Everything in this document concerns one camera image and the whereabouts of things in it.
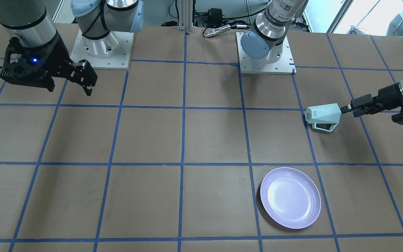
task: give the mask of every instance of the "metal connector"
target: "metal connector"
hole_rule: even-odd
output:
[[[231,26],[229,24],[227,24],[225,26],[211,30],[210,32],[203,33],[203,37],[211,38],[211,37],[214,37],[215,35],[219,35],[221,33],[228,32],[229,30],[231,30]]]

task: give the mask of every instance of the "purple plate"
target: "purple plate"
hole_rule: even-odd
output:
[[[261,200],[270,217],[287,228],[306,228],[320,215],[320,192],[312,179],[297,169],[270,171],[261,184]]]

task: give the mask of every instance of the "floor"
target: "floor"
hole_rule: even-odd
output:
[[[71,50],[78,26],[57,27]],[[240,75],[233,32],[144,27],[130,70],[98,70],[91,97],[0,79],[0,251],[403,251],[403,126],[303,120],[403,79],[402,38],[288,37],[296,75]],[[8,38],[0,26],[0,65]],[[281,166],[320,190],[308,228],[263,210]]]

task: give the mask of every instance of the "grid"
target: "grid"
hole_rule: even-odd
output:
[[[315,150],[313,147],[312,139],[310,136],[309,128],[306,122],[304,121],[304,129],[305,133],[307,136],[307,139],[309,141],[309,148],[311,151],[312,159],[313,162],[309,163],[256,163],[252,161],[252,156],[251,156],[251,147],[250,147],[250,141],[249,141],[249,135],[248,135],[248,124],[247,124],[247,111],[253,111],[253,110],[258,110],[258,111],[265,111],[265,110],[273,110],[273,111],[299,111],[300,115],[304,117],[304,111],[305,108],[303,107],[301,96],[299,94],[297,82],[296,82],[296,76],[292,75],[292,81],[293,85],[296,91],[296,97],[298,99],[298,104],[299,107],[295,108],[268,108],[268,107],[246,107],[245,105],[245,99],[244,99],[244,94],[243,94],[243,86],[242,86],[242,77],[240,75],[240,65],[238,63],[233,63],[233,62],[221,62],[221,63],[212,63],[212,62],[190,62],[187,60],[187,39],[188,39],[189,34],[184,34],[184,60],[183,61],[162,61],[162,60],[154,60],[154,59],[133,59],[133,62],[161,62],[161,63],[179,63],[184,65],[184,70],[183,70],[183,105],[182,106],[135,106],[135,105],[124,105],[124,97],[125,97],[125,92],[126,88],[128,85],[128,72],[126,72],[125,75],[125,82],[123,84],[123,91],[122,91],[122,96],[120,99],[119,105],[73,105],[73,104],[62,104],[62,98],[64,96],[65,88],[67,86],[67,81],[65,81],[64,86],[61,90],[61,94],[59,96],[57,104],[8,104],[8,103],[0,103],[0,106],[39,106],[39,107],[55,107],[54,113],[52,120],[50,122],[48,132],[46,134],[46,138],[43,142],[43,147],[40,152],[40,156],[38,157],[37,162],[16,162],[16,161],[0,161],[0,164],[7,164],[7,165],[33,165],[35,166],[35,171],[32,176],[32,180],[29,185],[29,190],[27,191],[26,199],[24,202],[24,206],[21,210],[21,215],[19,217],[18,223],[16,225],[15,232],[13,234],[12,239],[0,239],[0,243],[7,243],[10,244],[9,252],[13,251],[13,248],[15,244],[18,243],[93,243],[94,244],[94,249],[93,251],[96,252],[98,249],[99,242],[148,242],[148,241],[169,241],[169,242],[177,242],[177,251],[181,251],[181,244],[183,241],[213,241],[213,240],[257,240],[259,243],[259,250],[260,252],[264,251],[262,241],[263,240],[283,240],[283,239],[334,239],[335,246],[337,251],[340,250],[340,245],[338,239],[340,238],[365,238],[365,237],[403,237],[403,233],[352,233],[352,234],[337,234],[334,226],[334,220],[333,216],[331,214],[331,209],[329,207],[329,202],[328,198],[326,195],[326,190],[323,184],[323,179],[321,176],[320,172],[320,166],[375,166],[379,168],[379,171],[381,173],[381,176],[383,178],[383,181],[385,183],[386,189],[389,193],[390,199],[392,201],[392,204],[396,210],[396,214],[399,218],[399,221],[402,225],[403,229],[403,219],[401,217],[400,211],[398,210],[397,204],[395,202],[395,198],[392,194],[392,191],[390,189],[390,185],[387,181],[387,178],[385,176],[385,173],[382,169],[383,166],[403,166],[403,164],[398,164],[398,163],[382,163],[379,161],[379,158],[377,156],[376,150],[373,146],[373,143],[371,141],[370,134],[368,133],[368,130],[365,126],[365,122],[363,121],[362,118],[360,118],[360,123],[365,131],[367,140],[369,142],[369,145],[371,146],[372,154],[374,155],[374,158],[376,160],[375,163],[324,163],[324,162],[318,162],[316,155],[315,155]],[[334,46],[331,42],[331,39],[329,35],[326,35],[330,47],[334,53],[334,57],[337,61],[338,67],[321,67],[321,66],[302,66],[302,65],[297,65],[296,67],[298,68],[318,68],[318,69],[338,69],[340,70],[342,77],[346,83],[347,89],[349,90],[349,95],[353,99],[354,96],[352,94],[350,85],[348,84],[346,75],[344,73],[344,70],[368,70],[368,71],[387,71],[393,81],[395,81],[395,78],[392,75],[392,72],[396,71],[402,71],[400,69],[390,69],[385,62],[382,53],[379,51],[379,48],[377,47],[373,37],[371,37],[371,40],[376,47],[377,52],[379,53],[379,56],[381,57],[382,61],[385,64],[386,69],[368,69],[368,68],[344,68],[341,66],[339,58],[337,57],[337,54],[335,52]],[[228,65],[233,65],[236,66],[239,72],[239,85],[240,85],[240,99],[241,99],[241,107],[188,107],[186,106],[186,67],[188,64],[211,64],[211,65],[222,65],[222,64],[228,64]],[[5,88],[6,84],[3,83],[1,88],[0,88],[0,95]],[[113,135],[113,144],[111,147],[110,151],[110,156],[109,156],[109,161],[108,162],[95,162],[95,163],[80,163],[80,162],[43,162],[43,154],[45,152],[46,145],[48,143],[48,139],[51,134],[52,127],[54,125],[57,113],[59,111],[59,108],[61,107],[113,107],[113,108],[118,108],[118,113],[117,113],[117,118],[116,118],[116,123],[115,123],[115,130],[114,130],[114,135]],[[120,124],[120,119],[121,119],[121,112],[123,109],[130,108],[130,109],[169,109],[169,110],[181,110],[182,112],[182,141],[181,141],[181,161],[180,163],[157,163],[157,162],[150,162],[150,163],[119,163],[119,162],[113,162],[113,156],[115,153],[115,147],[116,147],[116,139],[118,136],[118,129],[119,129],[119,124]],[[184,150],[185,150],[185,119],[186,119],[186,110],[241,110],[242,115],[243,115],[243,131],[245,133],[245,140],[246,140],[246,148],[247,148],[247,153],[248,153],[248,162],[243,162],[243,163],[195,163],[195,162],[185,162],[184,159]],[[107,166],[107,174],[106,174],[106,181],[105,181],[105,186],[104,186],[104,193],[103,193],[103,198],[102,198],[102,205],[100,208],[100,214],[99,214],[99,220],[98,220],[98,225],[97,225],[97,231],[96,231],[96,236],[91,239],[80,239],[80,238],[75,238],[75,239],[67,239],[67,238],[58,238],[58,239],[20,239],[18,238],[18,232],[21,227],[21,223],[24,218],[24,214],[26,212],[26,208],[29,202],[29,198],[32,192],[32,189],[34,187],[35,179],[37,176],[37,172],[40,166]],[[111,168],[112,166],[179,166],[180,167],[180,182],[179,182],[179,212],[178,212],[178,236],[177,237],[155,237],[155,238],[101,238],[100,237],[100,232],[101,232],[101,226],[102,226],[102,220],[104,218],[104,210],[105,210],[105,202],[107,199],[107,192],[109,189],[110,185],[110,174],[111,174]],[[256,231],[257,231],[257,236],[242,236],[242,237],[229,237],[229,236],[222,236],[222,237],[184,237],[182,236],[182,222],[183,222],[183,182],[184,182],[184,167],[185,166],[248,166],[249,167],[249,175],[250,175],[250,182],[251,182],[251,192],[253,194],[253,206],[254,206],[254,213],[255,213],[255,220],[256,220]],[[261,230],[259,228],[259,210],[258,210],[258,199],[256,198],[256,190],[255,190],[255,181],[254,181],[254,175],[253,175],[253,166],[315,166],[317,175],[320,181],[320,190],[323,196],[323,199],[326,204],[326,212],[331,224],[331,230],[332,234],[325,234],[325,235],[302,235],[302,236],[263,236],[261,234]]]

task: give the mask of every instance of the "white mounting plate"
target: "white mounting plate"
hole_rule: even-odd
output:
[[[94,69],[109,69],[109,70],[128,70],[130,64],[130,57],[133,46],[133,35],[130,32],[114,32],[120,41],[120,47],[113,51],[113,56],[108,58],[92,57],[86,52],[83,45],[82,31],[79,30],[77,34],[74,48],[70,54],[74,62],[86,59],[90,62]]]
[[[262,59],[253,59],[248,56],[240,45],[240,39],[243,32],[237,32],[235,38],[237,41],[237,53],[240,62],[240,73],[242,74],[265,74],[265,75],[291,75],[296,73],[295,63],[291,55],[290,46],[287,37],[284,40],[283,54],[280,60],[275,63],[266,63]]]

